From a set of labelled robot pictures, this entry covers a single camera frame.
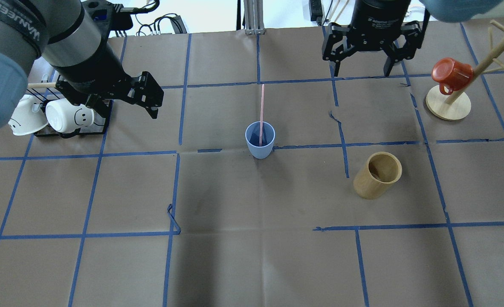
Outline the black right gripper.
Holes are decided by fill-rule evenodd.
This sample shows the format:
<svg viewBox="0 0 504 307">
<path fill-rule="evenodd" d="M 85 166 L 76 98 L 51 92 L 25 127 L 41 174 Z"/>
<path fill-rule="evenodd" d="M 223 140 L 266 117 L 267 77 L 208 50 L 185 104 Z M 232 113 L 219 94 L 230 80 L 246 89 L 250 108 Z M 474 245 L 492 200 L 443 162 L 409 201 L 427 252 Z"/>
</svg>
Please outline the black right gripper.
<svg viewBox="0 0 504 307">
<path fill-rule="evenodd" d="M 331 61 L 333 76 L 339 76 L 341 61 L 356 52 L 383 51 L 384 77 L 413 59 L 423 45 L 423 26 L 416 20 L 405 23 L 409 6 L 409 0 L 356 0 L 348 25 L 329 23 L 322 60 Z"/>
</svg>

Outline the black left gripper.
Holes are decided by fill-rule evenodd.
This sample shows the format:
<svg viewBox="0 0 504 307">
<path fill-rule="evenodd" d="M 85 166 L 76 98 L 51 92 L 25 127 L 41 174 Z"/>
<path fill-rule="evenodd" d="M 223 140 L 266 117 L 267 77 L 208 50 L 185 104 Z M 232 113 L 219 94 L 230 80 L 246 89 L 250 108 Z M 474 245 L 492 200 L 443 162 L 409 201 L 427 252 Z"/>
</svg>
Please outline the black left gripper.
<svg viewBox="0 0 504 307">
<path fill-rule="evenodd" d="M 162 107 L 164 91 L 150 72 L 143 71 L 140 76 L 125 76 L 102 89 L 79 90 L 77 85 L 62 76 L 56 81 L 56 89 L 73 105 L 83 104 L 94 111 L 91 128 L 108 128 L 112 113 L 112 102 L 121 100 L 142 107 L 152 119 L 158 118 Z"/>
</svg>

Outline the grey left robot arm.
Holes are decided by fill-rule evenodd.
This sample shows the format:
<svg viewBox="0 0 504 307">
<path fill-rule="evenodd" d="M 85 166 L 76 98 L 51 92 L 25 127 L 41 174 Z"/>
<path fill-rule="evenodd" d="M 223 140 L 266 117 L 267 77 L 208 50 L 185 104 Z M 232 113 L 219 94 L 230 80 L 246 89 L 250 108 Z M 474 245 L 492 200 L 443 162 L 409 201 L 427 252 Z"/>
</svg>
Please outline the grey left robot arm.
<svg viewBox="0 0 504 307">
<path fill-rule="evenodd" d="M 130 29 L 131 15 L 158 6 L 158 1 L 125 8 L 109 0 L 0 0 L 0 128 L 26 93 L 38 58 L 63 78 L 55 87 L 71 104 L 104 115 L 104 100 L 121 100 L 156 119 L 164 91 L 150 72 L 127 74 L 107 39 L 111 31 Z"/>
</svg>

